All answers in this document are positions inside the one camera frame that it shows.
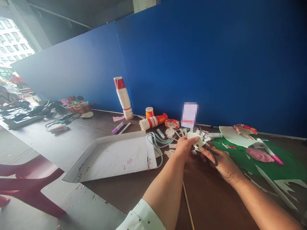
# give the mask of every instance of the white sleeve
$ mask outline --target white sleeve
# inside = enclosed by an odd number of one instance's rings
[[[157,214],[143,199],[116,230],[166,230]]]

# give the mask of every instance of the purple glue stick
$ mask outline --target purple glue stick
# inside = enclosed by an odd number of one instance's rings
[[[124,122],[120,123],[113,131],[112,134],[115,135],[123,126],[124,126]]]

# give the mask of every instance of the scissors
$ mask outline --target scissors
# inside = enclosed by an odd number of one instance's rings
[[[205,140],[204,134],[202,133],[202,130],[201,130],[201,138],[202,138],[203,141]],[[207,150],[209,151],[209,153],[211,153],[211,155],[212,155],[212,157],[213,157],[215,163],[212,162],[210,159],[209,159],[209,160],[211,161],[211,163],[212,163],[214,166],[217,166],[217,159],[216,159],[215,155],[211,152],[211,150],[209,150],[209,149],[207,149]]]

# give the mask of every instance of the white building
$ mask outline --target white building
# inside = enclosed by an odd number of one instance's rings
[[[10,65],[34,53],[14,21],[0,17],[0,65]]]

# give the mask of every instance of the glue stick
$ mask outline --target glue stick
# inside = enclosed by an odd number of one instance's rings
[[[157,129],[158,134],[162,137],[162,139],[165,139],[164,134],[161,132],[161,130]]]
[[[205,138],[221,138],[223,137],[223,135],[221,133],[207,133],[205,136]]]

